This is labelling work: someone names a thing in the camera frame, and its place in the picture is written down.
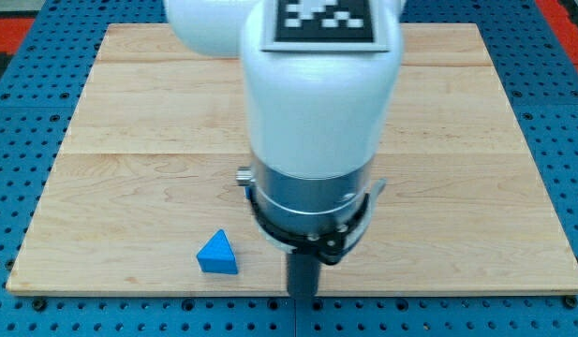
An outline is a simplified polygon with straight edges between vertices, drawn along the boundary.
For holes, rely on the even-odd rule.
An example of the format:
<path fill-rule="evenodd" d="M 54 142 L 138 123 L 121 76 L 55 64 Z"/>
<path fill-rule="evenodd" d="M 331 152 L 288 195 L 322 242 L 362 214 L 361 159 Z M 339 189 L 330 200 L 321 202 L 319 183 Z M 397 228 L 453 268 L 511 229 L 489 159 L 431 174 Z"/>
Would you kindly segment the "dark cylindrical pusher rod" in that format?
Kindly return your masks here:
<path fill-rule="evenodd" d="M 287 255 L 287 291 L 292 298 L 314 298 L 319 288 L 320 261 L 313 254 Z"/>

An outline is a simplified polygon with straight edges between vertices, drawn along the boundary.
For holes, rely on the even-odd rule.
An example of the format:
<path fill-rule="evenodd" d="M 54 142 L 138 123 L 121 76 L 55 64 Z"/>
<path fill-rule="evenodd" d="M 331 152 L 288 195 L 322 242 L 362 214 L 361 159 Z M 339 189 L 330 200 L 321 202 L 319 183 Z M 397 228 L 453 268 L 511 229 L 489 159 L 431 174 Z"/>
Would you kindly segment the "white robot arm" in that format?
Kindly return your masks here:
<path fill-rule="evenodd" d="M 176 1 L 173 33 L 238 58 L 252 161 L 240 168 L 264 237 L 288 258 L 287 288 L 316 295 L 322 265 L 361 239 L 385 181 L 370 170 L 404 52 L 401 1 Z"/>

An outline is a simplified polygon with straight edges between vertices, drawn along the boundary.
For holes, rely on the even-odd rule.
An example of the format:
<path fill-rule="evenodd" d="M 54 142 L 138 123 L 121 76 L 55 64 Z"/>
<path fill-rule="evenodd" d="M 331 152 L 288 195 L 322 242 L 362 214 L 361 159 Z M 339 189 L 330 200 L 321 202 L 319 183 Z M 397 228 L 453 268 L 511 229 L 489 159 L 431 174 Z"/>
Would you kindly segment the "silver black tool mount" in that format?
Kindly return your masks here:
<path fill-rule="evenodd" d="M 258 158 L 236 171 L 236 183 L 250 186 L 251 212 L 266 240 L 290 254 L 313 254 L 335 265 L 368 229 L 387 180 L 370 181 L 371 164 L 330 178 L 284 174 Z"/>

